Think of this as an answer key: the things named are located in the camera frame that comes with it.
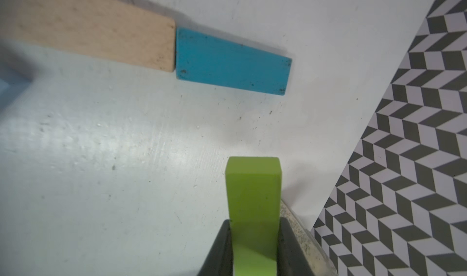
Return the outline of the natural wood block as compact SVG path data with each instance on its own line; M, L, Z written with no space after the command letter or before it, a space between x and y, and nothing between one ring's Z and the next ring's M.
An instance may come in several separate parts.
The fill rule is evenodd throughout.
M1 37L173 72L176 23L119 0L1 0Z

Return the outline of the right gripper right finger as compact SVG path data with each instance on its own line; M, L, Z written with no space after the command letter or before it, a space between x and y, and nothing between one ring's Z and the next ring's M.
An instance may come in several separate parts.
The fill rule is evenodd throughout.
M280 218L277 249L278 276L315 276L289 221Z

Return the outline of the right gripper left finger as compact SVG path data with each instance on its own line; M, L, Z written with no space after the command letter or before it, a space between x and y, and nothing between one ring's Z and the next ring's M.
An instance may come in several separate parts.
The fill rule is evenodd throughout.
M225 220L198 276L233 276L233 249L230 221Z

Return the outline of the teal block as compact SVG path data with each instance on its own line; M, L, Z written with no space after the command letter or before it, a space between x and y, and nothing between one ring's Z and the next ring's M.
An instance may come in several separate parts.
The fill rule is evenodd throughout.
M292 59L179 27L175 63L179 80L283 96Z

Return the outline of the green long block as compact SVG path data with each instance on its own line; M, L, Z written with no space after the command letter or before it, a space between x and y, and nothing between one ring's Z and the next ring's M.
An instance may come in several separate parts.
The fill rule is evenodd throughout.
M230 157L226 191L236 276L274 276L282 189L278 158Z

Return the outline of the light blue small block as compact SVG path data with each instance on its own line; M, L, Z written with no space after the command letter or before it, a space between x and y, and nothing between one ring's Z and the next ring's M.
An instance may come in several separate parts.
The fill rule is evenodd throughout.
M1 62L1 112L13 103L33 82L30 64Z

